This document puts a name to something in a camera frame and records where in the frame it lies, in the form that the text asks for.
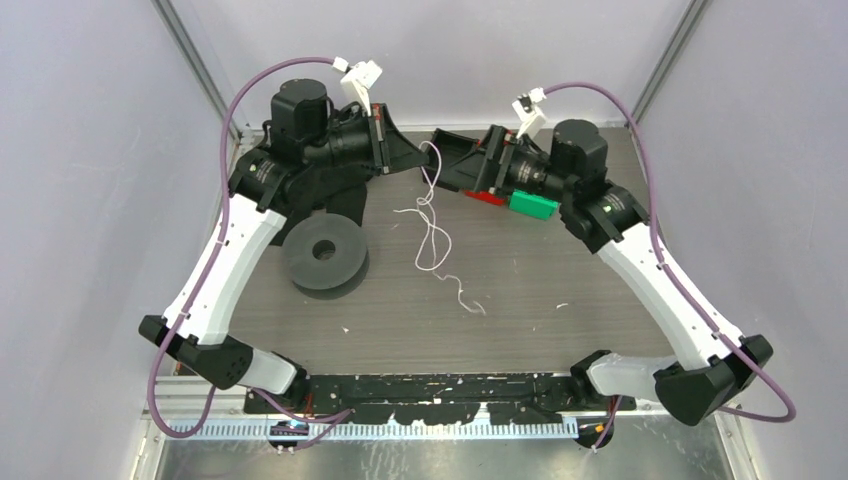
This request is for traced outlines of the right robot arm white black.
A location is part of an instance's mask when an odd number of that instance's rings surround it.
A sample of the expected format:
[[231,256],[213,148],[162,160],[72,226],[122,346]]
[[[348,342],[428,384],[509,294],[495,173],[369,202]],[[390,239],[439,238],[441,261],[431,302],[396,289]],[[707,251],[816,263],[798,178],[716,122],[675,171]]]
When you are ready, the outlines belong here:
[[429,169],[440,187],[557,204],[567,231],[624,280],[668,340],[669,357],[599,350],[574,364],[570,392],[580,408],[629,396],[694,426],[746,389],[772,357],[765,337],[743,334],[682,275],[667,274],[673,260],[652,239],[647,210],[607,177],[608,144],[595,124],[558,123],[548,150],[498,125],[480,139],[439,129],[431,140]]

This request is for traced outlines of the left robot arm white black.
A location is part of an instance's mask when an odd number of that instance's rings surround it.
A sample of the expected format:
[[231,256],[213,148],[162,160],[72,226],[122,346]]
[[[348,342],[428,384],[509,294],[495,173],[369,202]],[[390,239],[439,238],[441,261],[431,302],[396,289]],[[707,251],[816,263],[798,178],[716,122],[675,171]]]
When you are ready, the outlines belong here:
[[307,398],[296,380],[300,366],[230,334],[247,281],[265,249],[316,209],[357,223],[371,178],[428,161],[384,104],[369,113],[356,103],[333,113],[274,113],[266,141],[225,172],[221,213],[184,287],[163,313],[141,320],[139,333],[156,346],[155,360],[170,357],[220,390],[263,390],[280,412],[298,412]]

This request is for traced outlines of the grey plastic cable spool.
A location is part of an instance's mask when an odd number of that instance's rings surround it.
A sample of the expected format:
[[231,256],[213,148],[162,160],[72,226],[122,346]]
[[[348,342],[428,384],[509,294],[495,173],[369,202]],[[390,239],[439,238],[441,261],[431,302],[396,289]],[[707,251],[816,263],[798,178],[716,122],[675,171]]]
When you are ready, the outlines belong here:
[[367,238],[353,220],[319,214],[296,225],[283,246],[290,282],[317,300],[340,299],[361,285],[370,267]]

